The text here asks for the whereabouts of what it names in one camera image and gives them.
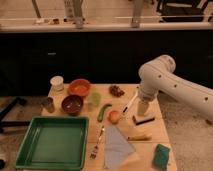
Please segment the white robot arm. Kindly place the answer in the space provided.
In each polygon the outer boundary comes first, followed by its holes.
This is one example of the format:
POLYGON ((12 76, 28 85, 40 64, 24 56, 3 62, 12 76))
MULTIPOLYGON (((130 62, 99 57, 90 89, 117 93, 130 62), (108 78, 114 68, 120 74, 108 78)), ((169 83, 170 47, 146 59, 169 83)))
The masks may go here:
POLYGON ((149 103, 162 91, 194 108, 213 123, 213 89, 176 76, 175 68, 175 60, 169 55, 144 63, 138 71, 141 79, 138 97, 149 103))

